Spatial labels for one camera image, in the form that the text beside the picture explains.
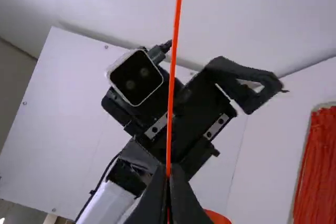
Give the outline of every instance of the black cable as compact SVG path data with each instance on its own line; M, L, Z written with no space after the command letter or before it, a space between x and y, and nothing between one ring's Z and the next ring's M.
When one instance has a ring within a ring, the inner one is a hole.
M85 205L83 206L83 208L81 209L81 211L79 212L78 216L75 219L75 223L79 220L80 216L82 215L82 213L84 212L85 208L88 206L88 204L90 203L90 201L92 200L92 198L94 197L94 195L96 194L98 188L100 187L101 183L103 182L104 178L106 177L107 172L109 171L110 167L113 165L113 162L120 156L121 152L119 152L108 164L108 166L106 167L105 171L103 172L103 175L100 177L99 182L96 186L96 188L94 190L90 191L90 197L89 199L86 201Z

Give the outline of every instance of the white ceiling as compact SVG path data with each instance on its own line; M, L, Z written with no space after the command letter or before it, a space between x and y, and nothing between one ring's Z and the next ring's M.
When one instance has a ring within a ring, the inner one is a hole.
M0 36L38 57L51 25L129 45L172 36L175 0L0 0ZM179 58L282 75L336 48L336 0L184 0Z

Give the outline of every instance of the camera lens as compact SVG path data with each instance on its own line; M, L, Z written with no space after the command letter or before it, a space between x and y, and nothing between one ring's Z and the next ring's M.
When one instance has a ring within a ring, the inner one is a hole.
M141 77L147 77L147 76L149 76L149 70L148 70L148 68L142 68L142 69L140 69L140 75L141 75Z
M126 88L127 88L128 90L133 90L133 89L135 88L135 82L132 81L132 80L128 80L128 81L126 82Z

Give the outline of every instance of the red curtain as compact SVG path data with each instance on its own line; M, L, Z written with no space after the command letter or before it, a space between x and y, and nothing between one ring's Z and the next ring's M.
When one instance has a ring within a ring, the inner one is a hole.
M336 106L312 113L304 152L293 209L294 224L334 224Z

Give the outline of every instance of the red string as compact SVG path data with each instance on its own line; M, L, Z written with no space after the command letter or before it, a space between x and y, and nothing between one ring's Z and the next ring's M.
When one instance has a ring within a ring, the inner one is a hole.
M311 115L293 209L294 224L336 223L336 106Z
M176 0L174 35L173 35L173 46L172 46L172 62L170 65L170 77L169 77L168 113L167 113L167 147L166 147L166 175L167 177L170 177L170 173L171 173L173 100L174 100L177 41L179 38L178 30L180 27L181 7L182 7L182 0Z

